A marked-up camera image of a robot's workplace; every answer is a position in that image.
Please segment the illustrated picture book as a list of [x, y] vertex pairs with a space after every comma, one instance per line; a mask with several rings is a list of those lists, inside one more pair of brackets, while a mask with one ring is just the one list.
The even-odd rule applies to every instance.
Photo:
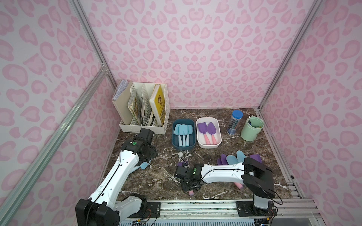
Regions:
[[133, 115], [133, 122], [135, 125], [141, 125], [141, 99], [136, 90], [131, 93], [131, 97], [128, 101], [128, 109]]

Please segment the aluminium front rail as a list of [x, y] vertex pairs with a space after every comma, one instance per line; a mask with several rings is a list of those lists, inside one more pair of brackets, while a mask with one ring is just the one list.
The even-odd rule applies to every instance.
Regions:
[[284, 199], [274, 203], [275, 217], [239, 217], [236, 202], [252, 200], [160, 201], [159, 218], [126, 218], [118, 226], [323, 226], [310, 199]]

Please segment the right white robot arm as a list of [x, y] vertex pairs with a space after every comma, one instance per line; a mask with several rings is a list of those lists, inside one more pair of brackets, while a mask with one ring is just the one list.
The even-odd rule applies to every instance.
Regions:
[[253, 193], [254, 207], [262, 210], [269, 209], [269, 202], [276, 196], [271, 168], [250, 157], [232, 165], [178, 166], [174, 177], [180, 180], [183, 192], [199, 191], [204, 184], [215, 182], [243, 184]]

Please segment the white file organizer rack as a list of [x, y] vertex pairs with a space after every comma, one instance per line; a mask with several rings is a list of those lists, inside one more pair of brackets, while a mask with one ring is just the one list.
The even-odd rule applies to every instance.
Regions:
[[[150, 106], [150, 97], [152, 95], [154, 86], [160, 84], [165, 97], [165, 106], [166, 106], [166, 117], [163, 126], [158, 126], [157, 121], [154, 117], [152, 108]], [[133, 82], [131, 87], [131, 93], [136, 90], [140, 99], [141, 99], [141, 125], [135, 125], [133, 119], [129, 125], [125, 125], [121, 120], [119, 126], [123, 132], [138, 133], [142, 128], [152, 130], [156, 134], [164, 135], [166, 133], [166, 128], [168, 125], [168, 119], [170, 115], [170, 102], [168, 96], [168, 88], [165, 83], [142, 83], [142, 82]]]

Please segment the yellow book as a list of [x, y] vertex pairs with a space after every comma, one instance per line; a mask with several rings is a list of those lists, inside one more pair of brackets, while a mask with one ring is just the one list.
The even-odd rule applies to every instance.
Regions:
[[149, 102], [158, 126], [163, 126], [166, 117], [166, 106], [164, 93], [160, 84], [154, 86]]

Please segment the purple square shovel pink handle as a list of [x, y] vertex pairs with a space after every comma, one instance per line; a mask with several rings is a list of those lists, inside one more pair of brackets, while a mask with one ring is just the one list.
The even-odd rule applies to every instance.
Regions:
[[207, 133], [207, 125], [205, 122], [202, 122], [202, 123], [198, 123], [198, 129], [200, 131], [200, 133], [202, 133], [204, 135], [204, 139], [205, 139], [205, 142], [207, 145], [210, 145], [210, 141], [208, 139], [208, 136], [206, 135]]

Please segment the beige folder with papers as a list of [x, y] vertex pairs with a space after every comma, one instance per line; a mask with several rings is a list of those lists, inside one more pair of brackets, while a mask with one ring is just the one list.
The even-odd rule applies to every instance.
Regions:
[[133, 115], [128, 108], [132, 85], [133, 82], [121, 80], [112, 97], [112, 103], [125, 125], [129, 125], [133, 119]]

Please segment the white storage box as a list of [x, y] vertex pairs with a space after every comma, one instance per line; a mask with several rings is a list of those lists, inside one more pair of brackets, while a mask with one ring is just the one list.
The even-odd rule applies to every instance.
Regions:
[[213, 117], [202, 117], [196, 121], [199, 146], [204, 149], [217, 148], [222, 142], [219, 121]]

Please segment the dark teal storage box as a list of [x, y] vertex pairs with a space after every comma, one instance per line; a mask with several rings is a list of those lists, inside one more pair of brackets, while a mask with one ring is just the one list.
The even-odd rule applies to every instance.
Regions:
[[177, 150], [191, 150], [197, 143], [196, 125], [191, 119], [178, 119], [173, 123], [172, 145]]

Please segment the teal pointed shovel far right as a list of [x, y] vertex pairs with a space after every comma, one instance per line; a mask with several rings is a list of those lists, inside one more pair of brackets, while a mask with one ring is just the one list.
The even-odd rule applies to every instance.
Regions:
[[239, 163], [243, 163], [245, 161], [246, 156], [241, 150], [238, 150], [236, 155]]

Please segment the purple shovel far right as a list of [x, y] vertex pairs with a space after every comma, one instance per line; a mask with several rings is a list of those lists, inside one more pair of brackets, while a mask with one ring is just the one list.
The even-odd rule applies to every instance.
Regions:
[[260, 156], [259, 154], [251, 154], [251, 155], [250, 155], [250, 158], [252, 158], [252, 159], [254, 159], [254, 160], [256, 160], [256, 161], [258, 161], [258, 162], [260, 162], [260, 163], [263, 162], [263, 161], [262, 161], [262, 158], [261, 158], [261, 156]]

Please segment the teal round shovel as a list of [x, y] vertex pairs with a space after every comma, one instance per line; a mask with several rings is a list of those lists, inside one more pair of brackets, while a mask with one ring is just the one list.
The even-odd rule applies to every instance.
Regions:
[[181, 135], [179, 133], [179, 127], [181, 125], [178, 123], [175, 125], [175, 129], [174, 129], [174, 135], [177, 135], [178, 136], [178, 146], [181, 147], [183, 145], [183, 141], [182, 141], [182, 138], [181, 138]]
[[187, 125], [186, 124], [181, 124], [181, 126], [179, 127], [179, 133], [180, 133], [182, 141], [183, 141], [182, 147], [185, 147], [187, 132], [188, 132]]

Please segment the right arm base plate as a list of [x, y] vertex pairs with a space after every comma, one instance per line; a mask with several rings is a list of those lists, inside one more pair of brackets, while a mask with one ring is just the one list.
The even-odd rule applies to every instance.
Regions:
[[253, 201], [238, 201], [236, 208], [239, 217], [275, 217], [278, 215], [273, 201], [268, 202], [266, 210], [255, 207]]

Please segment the teal heart shovel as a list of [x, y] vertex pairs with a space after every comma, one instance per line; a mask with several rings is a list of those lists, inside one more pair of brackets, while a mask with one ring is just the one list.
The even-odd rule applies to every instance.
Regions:
[[189, 136], [193, 133], [193, 127], [192, 125], [187, 125], [187, 135], [186, 135], [186, 141], [185, 141], [185, 146], [188, 147], [189, 146]]

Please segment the blue lid pen tube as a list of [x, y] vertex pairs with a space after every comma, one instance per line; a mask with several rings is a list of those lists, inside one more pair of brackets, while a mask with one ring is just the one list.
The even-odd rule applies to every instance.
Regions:
[[242, 119], [243, 117], [243, 112], [240, 111], [240, 110], [234, 110], [232, 112], [232, 116], [231, 116], [231, 119], [229, 120], [229, 125], [228, 125], [228, 128], [227, 128], [227, 133], [230, 134], [230, 135], [233, 135], [236, 133], [236, 130], [237, 130], [237, 126], [240, 122], [240, 120]]

